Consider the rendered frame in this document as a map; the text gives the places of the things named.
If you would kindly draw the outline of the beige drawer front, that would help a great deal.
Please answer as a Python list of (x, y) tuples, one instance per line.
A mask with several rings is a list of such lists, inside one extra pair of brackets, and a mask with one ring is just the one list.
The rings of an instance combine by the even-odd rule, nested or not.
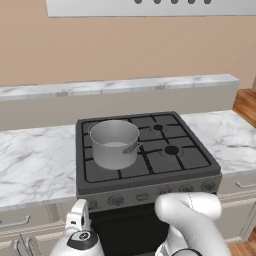
[(235, 173), (227, 173), (222, 175), (222, 180), (218, 189), (218, 194), (221, 196), (236, 193), (246, 193), (255, 189), (240, 189), (236, 186), (236, 182), (242, 185), (256, 183), (256, 170), (241, 171)]
[(10, 233), (25, 229), (32, 229), (39, 226), (55, 223), (60, 220), (55, 204), (41, 205), (27, 208), (6, 208), (0, 211), (0, 224), (20, 222), (25, 215), (30, 215), (29, 223), (26, 225), (0, 229), (0, 233)]

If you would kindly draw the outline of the black oven door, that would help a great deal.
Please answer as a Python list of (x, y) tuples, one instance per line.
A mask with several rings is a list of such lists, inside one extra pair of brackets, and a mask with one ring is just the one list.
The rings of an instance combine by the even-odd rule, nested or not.
[(91, 213), (90, 219), (105, 256), (154, 256), (169, 229), (153, 203)]

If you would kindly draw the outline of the beige cupboard door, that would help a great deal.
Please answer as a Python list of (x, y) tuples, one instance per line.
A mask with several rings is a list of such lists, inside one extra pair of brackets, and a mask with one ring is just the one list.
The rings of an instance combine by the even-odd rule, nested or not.
[(256, 224), (256, 199), (224, 203), (215, 224), (226, 243), (245, 242)]
[(29, 237), (35, 238), (41, 256), (49, 256), (58, 239), (62, 236), (63, 231), (63, 226), (57, 226), (44, 230), (5, 234), (0, 236), (0, 256), (22, 256), (19, 249), (19, 234), (22, 235), (29, 256), (32, 256), (27, 245)]

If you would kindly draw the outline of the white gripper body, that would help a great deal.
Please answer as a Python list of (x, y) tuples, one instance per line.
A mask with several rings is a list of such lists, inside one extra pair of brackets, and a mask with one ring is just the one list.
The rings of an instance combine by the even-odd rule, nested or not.
[(86, 199), (78, 199), (76, 203), (71, 208), (70, 215), (78, 216), (78, 217), (89, 217), (89, 210), (88, 210), (88, 202)]

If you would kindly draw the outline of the grey range hood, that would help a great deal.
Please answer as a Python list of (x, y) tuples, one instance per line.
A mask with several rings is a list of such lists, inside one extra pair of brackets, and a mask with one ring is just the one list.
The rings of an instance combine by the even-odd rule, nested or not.
[(46, 0), (49, 17), (256, 16), (256, 0)]

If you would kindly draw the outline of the grey gas stove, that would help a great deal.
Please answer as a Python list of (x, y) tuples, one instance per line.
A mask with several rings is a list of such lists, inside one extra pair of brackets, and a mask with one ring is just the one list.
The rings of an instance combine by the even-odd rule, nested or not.
[[(158, 189), (171, 187), (179, 192), (190, 184), (193, 192), (204, 192), (206, 181), (216, 184), (222, 178), (221, 167), (176, 112), (126, 115), (123, 117), (140, 130), (136, 162), (123, 170), (99, 167), (92, 154), (87, 129), (101, 120), (79, 120), (76, 124), (76, 197), (96, 200), (98, 208), (91, 213), (140, 206), (155, 202)], [(111, 206), (111, 196), (122, 196), (121, 206)]]

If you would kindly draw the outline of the silver metal pot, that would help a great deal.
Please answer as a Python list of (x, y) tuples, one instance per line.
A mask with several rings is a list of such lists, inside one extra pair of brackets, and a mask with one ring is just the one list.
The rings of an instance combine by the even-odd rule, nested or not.
[(124, 120), (107, 120), (91, 125), (87, 132), (92, 141), (96, 164), (107, 170), (122, 170), (133, 165), (141, 146), (139, 129)]

